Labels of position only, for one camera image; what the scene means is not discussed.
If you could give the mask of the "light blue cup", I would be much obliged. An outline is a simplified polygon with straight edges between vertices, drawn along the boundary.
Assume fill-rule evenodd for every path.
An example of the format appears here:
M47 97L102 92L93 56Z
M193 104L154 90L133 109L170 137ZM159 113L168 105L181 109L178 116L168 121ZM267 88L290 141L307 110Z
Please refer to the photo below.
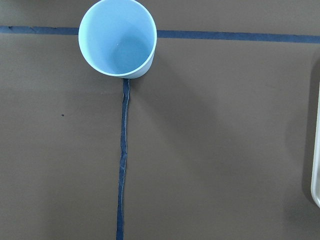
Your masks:
M82 18L78 44L96 71L136 79L152 65L157 28L150 12L136 0L100 0Z

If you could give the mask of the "cream rabbit tray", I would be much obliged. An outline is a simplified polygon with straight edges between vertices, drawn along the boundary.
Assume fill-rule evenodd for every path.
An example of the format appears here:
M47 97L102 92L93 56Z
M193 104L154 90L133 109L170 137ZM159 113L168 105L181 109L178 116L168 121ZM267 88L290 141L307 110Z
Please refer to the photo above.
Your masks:
M313 201L318 207L320 207L320 96L318 96L317 101L317 116L310 191Z

